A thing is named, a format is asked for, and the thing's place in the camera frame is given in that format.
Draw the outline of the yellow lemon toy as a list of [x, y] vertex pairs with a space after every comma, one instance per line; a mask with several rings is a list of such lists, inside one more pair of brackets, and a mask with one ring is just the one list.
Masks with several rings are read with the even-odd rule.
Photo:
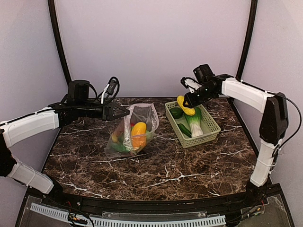
[[116, 134], [113, 133], [112, 136], [111, 136], [111, 139], [114, 143], [120, 143], [119, 142], [119, 135], [116, 135]]

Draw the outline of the pale green plastic basket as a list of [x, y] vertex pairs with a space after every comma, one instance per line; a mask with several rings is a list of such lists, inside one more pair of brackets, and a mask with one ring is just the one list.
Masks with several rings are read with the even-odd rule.
[[176, 101], [165, 104], [166, 116], [183, 148], [207, 143], [216, 139], [221, 128], [206, 111], [199, 105], [195, 115], [186, 115]]

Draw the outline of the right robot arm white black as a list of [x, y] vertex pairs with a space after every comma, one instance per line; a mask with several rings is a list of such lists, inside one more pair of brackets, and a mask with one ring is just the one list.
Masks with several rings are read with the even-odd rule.
[[196, 107], [213, 98], [225, 96], [259, 113], [257, 126], [260, 139], [254, 170], [246, 184], [244, 204], [252, 206], [266, 193], [269, 176], [274, 170], [289, 126], [287, 103], [283, 93], [274, 93], [246, 83], [229, 74], [215, 75], [208, 64], [193, 70], [194, 78], [183, 77], [180, 82], [189, 90], [185, 107]]

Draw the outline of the clear zip top bag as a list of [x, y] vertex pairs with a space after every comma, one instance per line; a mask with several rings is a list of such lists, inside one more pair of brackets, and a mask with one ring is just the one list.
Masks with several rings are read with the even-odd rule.
[[153, 103], [133, 104], [126, 110], [129, 114], [123, 117], [104, 149], [109, 158], [136, 156], [151, 142], [159, 126]]

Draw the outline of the light green bitter gourd toy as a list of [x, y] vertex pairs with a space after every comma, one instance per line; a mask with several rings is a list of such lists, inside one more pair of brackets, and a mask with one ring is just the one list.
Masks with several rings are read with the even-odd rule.
[[148, 130], [146, 130], [145, 136], [146, 136], [146, 140], [150, 141], [150, 140], [152, 140], [153, 137], [154, 137], [154, 132], [153, 132], [153, 131], [148, 131]]

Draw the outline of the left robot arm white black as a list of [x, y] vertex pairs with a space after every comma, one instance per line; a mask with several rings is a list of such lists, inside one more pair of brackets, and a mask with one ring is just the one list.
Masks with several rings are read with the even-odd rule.
[[89, 97], [95, 90], [87, 80], [74, 80], [68, 84], [68, 92], [60, 102], [0, 123], [0, 175], [50, 194], [60, 185], [47, 175], [36, 171], [13, 157], [10, 148], [15, 144], [45, 131], [71, 124], [80, 117], [112, 121], [127, 116], [130, 112], [113, 102], [120, 89], [117, 77], [111, 77], [104, 90]]

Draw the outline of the yellow corn toy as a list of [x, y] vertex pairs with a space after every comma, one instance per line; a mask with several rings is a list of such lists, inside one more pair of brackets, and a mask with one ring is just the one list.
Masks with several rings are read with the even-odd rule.
[[177, 97], [177, 103], [179, 105], [179, 107], [182, 109], [182, 111], [189, 116], [194, 116], [196, 114], [196, 111], [194, 108], [189, 108], [189, 107], [185, 107], [183, 102], [184, 102], [185, 98], [184, 96], [178, 96]]

